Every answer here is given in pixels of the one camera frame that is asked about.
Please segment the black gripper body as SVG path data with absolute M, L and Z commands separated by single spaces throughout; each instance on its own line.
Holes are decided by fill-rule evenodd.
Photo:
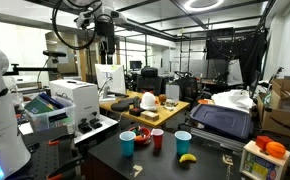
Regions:
M 96 33 L 100 37 L 100 50 L 113 55 L 115 52 L 114 25 L 110 22 L 98 21 Z

